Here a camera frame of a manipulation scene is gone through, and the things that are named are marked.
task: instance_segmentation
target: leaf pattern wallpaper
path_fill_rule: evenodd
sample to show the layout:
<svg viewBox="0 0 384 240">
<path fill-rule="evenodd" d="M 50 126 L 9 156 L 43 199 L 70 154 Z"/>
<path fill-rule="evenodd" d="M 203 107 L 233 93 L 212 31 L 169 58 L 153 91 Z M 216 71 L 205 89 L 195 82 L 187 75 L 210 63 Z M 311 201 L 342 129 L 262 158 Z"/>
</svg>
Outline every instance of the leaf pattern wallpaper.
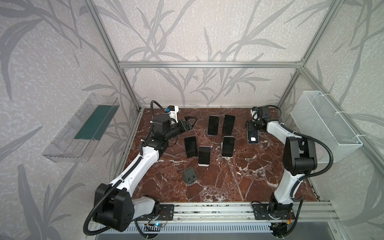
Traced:
<svg viewBox="0 0 384 240">
<path fill-rule="evenodd" d="M 120 61 L 298 61 L 331 1 L 95 0 Z M 136 98 L 163 105 L 254 106 L 294 69 L 125 69 Z"/>
<path fill-rule="evenodd" d="M 345 0 L 305 66 L 382 153 L 383 5 L 383 0 Z M 291 127 L 290 111 L 306 90 L 313 89 L 300 77 L 282 106 Z M 384 176 L 362 149 L 312 182 L 321 199 L 332 202 L 351 240 L 382 239 Z"/>
<path fill-rule="evenodd" d="M 0 239 L 79 239 L 138 112 L 84 1 L 0 0 Z M 120 107 L 87 163 L 45 147 L 90 93 Z"/>
</svg>

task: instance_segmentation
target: red marble tabletop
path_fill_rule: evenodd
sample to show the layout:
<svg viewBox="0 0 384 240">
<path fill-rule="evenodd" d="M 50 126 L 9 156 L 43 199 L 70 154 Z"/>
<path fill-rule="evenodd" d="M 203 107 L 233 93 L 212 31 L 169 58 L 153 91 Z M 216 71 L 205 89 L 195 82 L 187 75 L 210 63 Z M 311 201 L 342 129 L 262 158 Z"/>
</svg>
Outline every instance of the red marble tabletop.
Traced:
<svg viewBox="0 0 384 240">
<path fill-rule="evenodd" d="M 161 113 L 155 109 L 155 115 Z M 224 115 L 236 116 L 232 136 L 235 140 L 233 158 L 221 157 L 221 134 Z M 219 134 L 206 135 L 209 115 L 220 116 Z M 151 195 L 162 202 L 217 202 L 260 201 L 267 202 L 283 176 L 282 156 L 284 145 L 273 135 L 259 132 L 259 143 L 248 144 L 245 122 L 251 118 L 248 108 L 182 108 L 178 119 L 195 116 L 199 120 L 194 129 L 179 135 L 177 144 L 169 147 L 159 161 L 148 170 L 137 186 L 133 198 Z M 145 109 L 134 142 L 129 152 L 126 167 L 137 156 L 140 139 L 148 134 L 151 112 Z M 197 146 L 211 146 L 208 167 L 197 165 L 197 157 L 187 158 L 184 138 L 196 136 Z M 198 180 L 186 184 L 183 171 L 193 167 Z M 317 201 L 311 185 L 304 181 L 296 197 L 305 196 L 306 201 Z"/>
</svg>

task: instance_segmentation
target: gray block with holes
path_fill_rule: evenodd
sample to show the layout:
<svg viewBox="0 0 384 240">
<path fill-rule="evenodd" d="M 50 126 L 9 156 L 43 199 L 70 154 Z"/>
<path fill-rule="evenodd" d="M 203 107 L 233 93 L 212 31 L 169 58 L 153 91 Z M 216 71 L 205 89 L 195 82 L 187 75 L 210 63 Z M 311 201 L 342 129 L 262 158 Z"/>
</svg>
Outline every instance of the gray block with holes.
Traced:
<svg viewBox="0 0 384 240">
<path fill-rule="evenodd" d="M 187 184 L 191 184 L 197 180 L 197 175 L 193 167 L 187 168 L 183 173 L 183 180 Z"/>
</svg>

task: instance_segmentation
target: teal green mat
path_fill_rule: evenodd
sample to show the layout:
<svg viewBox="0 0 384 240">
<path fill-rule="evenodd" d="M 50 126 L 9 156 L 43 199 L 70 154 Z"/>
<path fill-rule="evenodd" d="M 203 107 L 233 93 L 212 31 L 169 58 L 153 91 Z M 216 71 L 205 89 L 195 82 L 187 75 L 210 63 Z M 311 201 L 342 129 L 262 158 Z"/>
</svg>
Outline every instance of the teal green mat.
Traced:
<svg viewBox="0 0 384 240">
<path fill-rule="evenodd" d="M 100 140 L 119 106 L 99 105 L 76 134 L 75 139 Z"/>
</svg>

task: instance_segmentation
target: white wire mesh basket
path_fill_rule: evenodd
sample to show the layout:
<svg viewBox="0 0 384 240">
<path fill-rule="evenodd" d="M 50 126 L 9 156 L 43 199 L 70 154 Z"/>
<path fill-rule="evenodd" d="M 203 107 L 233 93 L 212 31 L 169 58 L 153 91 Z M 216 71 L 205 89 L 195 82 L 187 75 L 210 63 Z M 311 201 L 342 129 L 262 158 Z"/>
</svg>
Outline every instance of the white wire mesh basket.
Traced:
<svg viewBox="0 0 384 240">
<path fill-rule="evenodd" d="M 340 112 L 320 91 L 304 91 L 291 112 L 300 132 L 326 144 L 334 162 L 362 146 L 361 140 Z M 318 163 L 328 163 L 327 151 L 316 143 Z"/>
</svg>

